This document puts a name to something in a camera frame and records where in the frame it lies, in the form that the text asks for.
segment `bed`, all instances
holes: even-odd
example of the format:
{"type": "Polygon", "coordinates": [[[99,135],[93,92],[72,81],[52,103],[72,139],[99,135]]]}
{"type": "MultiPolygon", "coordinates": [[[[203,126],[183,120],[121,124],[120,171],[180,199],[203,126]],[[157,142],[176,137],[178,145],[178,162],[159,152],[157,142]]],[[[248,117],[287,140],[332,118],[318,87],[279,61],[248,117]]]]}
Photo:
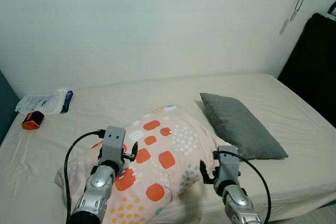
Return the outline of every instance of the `bed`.
{"type": "MultiPolygon", "coordinates": [[[[253,160],[269,185],[270,220],[306,214],[336,199],[336,129],[318,112],[267,74],[139,81],[75,90],[67,114],[48,115],[41,128],[21,129],[19,114],[0,148],[0,216],[3,223],[65,223],[62,189],[54,183],[70,144],[108,125],[123,127],[153,108],[177,104],[213,132],[200,92],[235,97],[286,150],[282,160],[253,160]]],[[[95,136],[78,144],[84,152],[95,136]]],[[[241,163],[241,186],[262,219],[267,199],[257,175],[241,163]]],[[[221,198],[201,181],[171,202],[154,223],[229,223],[221,198]]]]}

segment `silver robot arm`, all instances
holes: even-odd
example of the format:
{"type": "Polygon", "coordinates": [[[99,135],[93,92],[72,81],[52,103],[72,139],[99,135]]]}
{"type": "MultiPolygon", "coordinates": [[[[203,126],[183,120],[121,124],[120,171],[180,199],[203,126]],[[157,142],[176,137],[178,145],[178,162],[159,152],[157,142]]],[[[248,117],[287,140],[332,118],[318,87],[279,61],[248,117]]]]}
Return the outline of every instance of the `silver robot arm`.
{"type": "Polygon", "coordinates": [[[124,158],[135,160],[138,144],[135,143],[132,154],[124,153],[122,143],[125,129],[109,126],[106,129],[98,166],[95,166],[88,178],[84,194],[79,199],[69,223],[101,224],[106,212],[107,201],[111,196],[115,177],[121,175],[124,158]]]}
{"type": "Polygon", "coordinates": [[[232,224],[262,224],[253,209],[252,201],[239,185],[239,159],[229,154],[220,154],[220,151],[237,154],[237,148],[233,145],[218,147],[218,151],[214,152],[214,159],[219,161],[219,167],[213,171],[213,179],[209,178],[205,164],[201,161],[200,171],[204,183],[214,184],[215,192],[222,197],[225,212],[232,224]]]}

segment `white wall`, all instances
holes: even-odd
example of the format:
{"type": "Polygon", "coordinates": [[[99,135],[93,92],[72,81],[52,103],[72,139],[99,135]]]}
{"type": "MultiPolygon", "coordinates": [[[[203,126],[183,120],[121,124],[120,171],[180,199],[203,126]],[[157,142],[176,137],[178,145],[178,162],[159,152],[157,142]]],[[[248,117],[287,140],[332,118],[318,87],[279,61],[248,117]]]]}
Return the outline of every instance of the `white wall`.
{"type": "Polygon", "coordinates": [[[294,2],[0,0],[0,70],[19,96],[198,74],[277,75],[307,20],[297,16],[279,34],[294,2]]]}

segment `pillowcase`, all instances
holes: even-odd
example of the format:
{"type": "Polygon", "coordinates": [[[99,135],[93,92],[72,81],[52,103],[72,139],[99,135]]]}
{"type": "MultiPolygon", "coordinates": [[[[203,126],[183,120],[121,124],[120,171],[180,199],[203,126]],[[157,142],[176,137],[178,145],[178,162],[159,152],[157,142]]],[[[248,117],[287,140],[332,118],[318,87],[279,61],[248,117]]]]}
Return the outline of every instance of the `pillowcase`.
{"type": "Polygon", "coordinates": [[[244,158],[285,158],[285,150],[239,100],[201,93],[205,111],[218,136],[235,145],[244,158]]]}
{"type": "MultiPolygon", "coordinates": [[[[136,160],[126,160],[112,187],[103,224],[146,223],[178,194],[202,179],[200,159],[214,169],[212,151],[223,141],[176,106],[144,115],[126,128],[123,148],[138,142],[136,160]]],[[[82,196],[91,169],[97,165],[101,142],[68,164],[71,210],[82,196]]],[[[55,182],[64,189],[61,168],[55,182]]]]}

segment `black cable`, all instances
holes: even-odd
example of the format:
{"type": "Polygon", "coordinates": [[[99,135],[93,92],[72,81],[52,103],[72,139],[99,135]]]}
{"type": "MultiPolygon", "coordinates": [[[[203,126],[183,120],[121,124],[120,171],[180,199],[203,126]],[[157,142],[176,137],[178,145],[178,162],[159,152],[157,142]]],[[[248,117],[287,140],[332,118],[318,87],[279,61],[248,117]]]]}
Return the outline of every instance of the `black cable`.
{"type": "Polygon", "coordinates": [[[268,220],[269,220],[269,217],[271,215],[271,195],[269,194],[268,186],[266,184],[266,181],[265,181],[264,177],[261,175],[261,173],[258,171],[258,169],[253,164],[251,164],[247,159],[243,158],[242,156],[240,156],[236,153],[227,152],[227,151],[218,151],[217,153],[218,154],[229,154],[229,155],[238,157],[239,159],[244,161],[246,164],[248,164],[259,175],[259,177],[262,180],[262,183],[264,183],[264,187],[265,187],[266,194],[267,194],[268,206],[267,206],[267,214],[266,214],[266,218],[265,218],[265,222],[264,222],[264,224],[267,224],[268,220]]]}
{"type": "Polygon", "coordinates": [[[66,223],[68,223],[70,216],[71,216],[71,197],[70,197],[70,188],[69,188],[69,179],[68,179],[68,159],[69,159],[69,155],[70,152],[72,150],[72,148],[80,141],[82,140],[84,137],[87,137],[89,135],[98,135],[99,137],[101,137],[101,133],[105,131],[103,130],[98,130],[98,131],[92,131],[89,133],[86,133],[82,136],[80,136],[79,138],[76,139],[76,141],[74,141],[74,143],[70,146],[67,155],[65,156],[65,160],[64,160],[64,180],[65,180],[65,189],[66,189],[66,194],[67,194],[67,221],[66,223]]]}
{"type": "Polygon", "coordinates": [[[333,3],[333,4],[330,6],[330,8],[329,8],[329,10],[328,10],[328,13],[331,14],[332,11],[333,11],[335,8],[336,8],[336,2],[333,3]]]}

